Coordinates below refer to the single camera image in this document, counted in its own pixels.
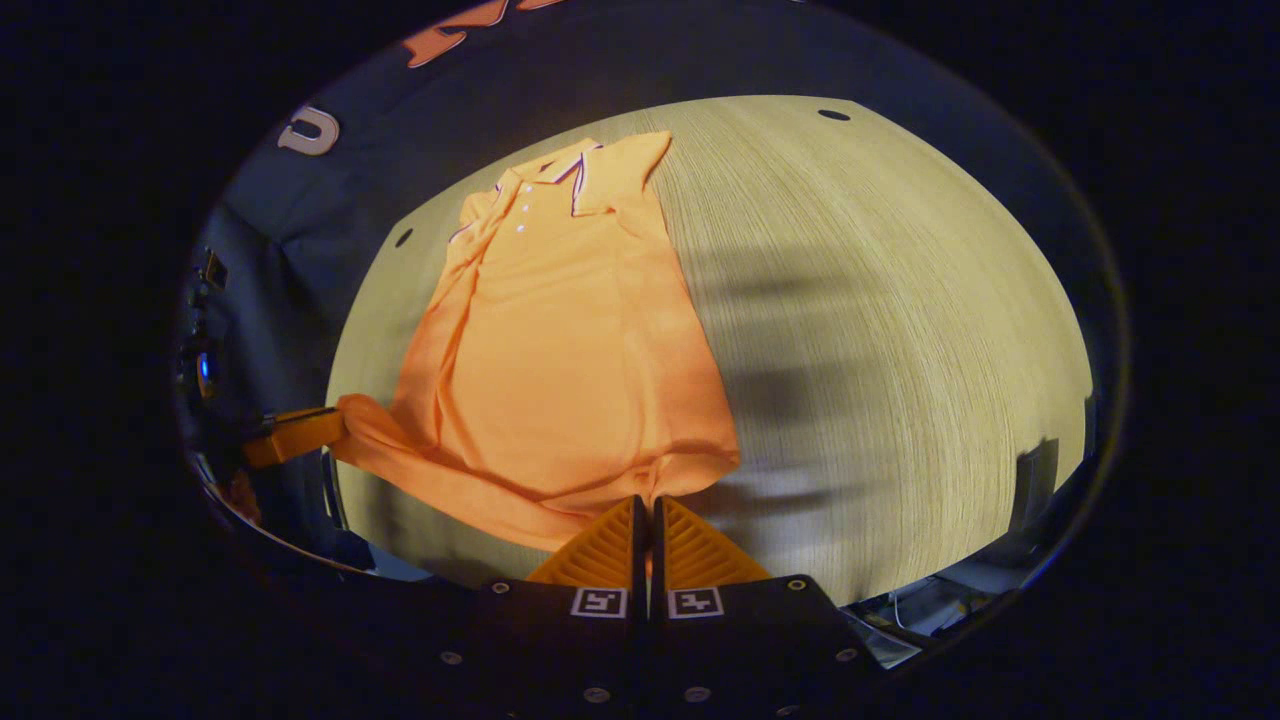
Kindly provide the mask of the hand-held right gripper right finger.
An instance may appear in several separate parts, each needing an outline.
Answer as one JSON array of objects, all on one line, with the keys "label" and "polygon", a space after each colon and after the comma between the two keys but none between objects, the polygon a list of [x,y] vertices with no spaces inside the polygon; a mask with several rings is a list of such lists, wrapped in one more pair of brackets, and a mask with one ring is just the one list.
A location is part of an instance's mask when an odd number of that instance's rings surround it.
[{"label": "hand-held right gripper right finger", "polygon": [[671,497],[653,509],[652,711],[829,716],[884,669],[812,577],[778,577]]}]

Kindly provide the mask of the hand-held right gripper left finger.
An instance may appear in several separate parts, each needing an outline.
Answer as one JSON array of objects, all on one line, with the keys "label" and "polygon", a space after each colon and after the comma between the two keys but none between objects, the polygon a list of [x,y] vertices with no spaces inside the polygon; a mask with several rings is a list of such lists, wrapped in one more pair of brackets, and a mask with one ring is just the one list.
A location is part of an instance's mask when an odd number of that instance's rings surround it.
[{"label": "hand-held right gripper left finger", "polygon": [[634,716],[648,515],[618,502],[525,579],[479,591],[440,647],[460,716]]}]

